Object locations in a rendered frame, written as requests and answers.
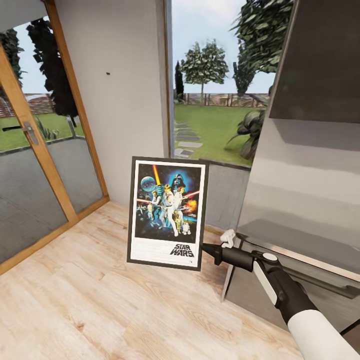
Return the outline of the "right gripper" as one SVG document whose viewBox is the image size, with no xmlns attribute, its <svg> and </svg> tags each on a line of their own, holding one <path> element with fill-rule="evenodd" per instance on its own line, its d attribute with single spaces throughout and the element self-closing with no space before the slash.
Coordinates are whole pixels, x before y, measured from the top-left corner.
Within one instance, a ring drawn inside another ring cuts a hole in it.
<svg viewBox="0 0 360 360">
<path fill-rule="evenodd" d="M 234 267 L 239 268 L 239 260 L 241 256 L 242 249 L 236 247 L 222 247 L 224 243 L 221 245 L 207 244 L 203 243 L 200 245 L 200 249 L 204 250 L 208 254 L 214 257 L 214 264 L 220 265 L 221 262 L 226 262 Z"/>
</svg>

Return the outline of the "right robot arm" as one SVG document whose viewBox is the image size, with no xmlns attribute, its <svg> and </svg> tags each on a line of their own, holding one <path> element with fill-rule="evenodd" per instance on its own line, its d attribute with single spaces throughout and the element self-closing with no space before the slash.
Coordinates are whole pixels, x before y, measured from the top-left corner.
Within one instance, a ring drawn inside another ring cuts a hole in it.
<svg viewBox="0 0 360 360">
<path fill-rule="evenodd" d="M 215 265 L 223 261 L 249 272 L 254 270 L 280 310 L 304 360 L 360 360 L 360 355 L 309 299 L 304 286 L 283 270 L 277 256 L 236 248 L 235 236 L 229 229 L 221 236 L 221 245 L 203 243 L 199 247 L 214 257 Z"/>
</svg>

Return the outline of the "poster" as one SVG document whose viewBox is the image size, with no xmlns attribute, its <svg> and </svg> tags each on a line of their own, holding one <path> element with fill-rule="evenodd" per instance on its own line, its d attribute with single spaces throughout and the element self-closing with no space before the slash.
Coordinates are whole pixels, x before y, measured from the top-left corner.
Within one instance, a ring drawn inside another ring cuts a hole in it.
<svg viewBox="0 0 360 360">
<path fill-rule="evenodd" d="M 209 165 L 131 157 L 127 263 L 201 271 Z"/>
</svg>

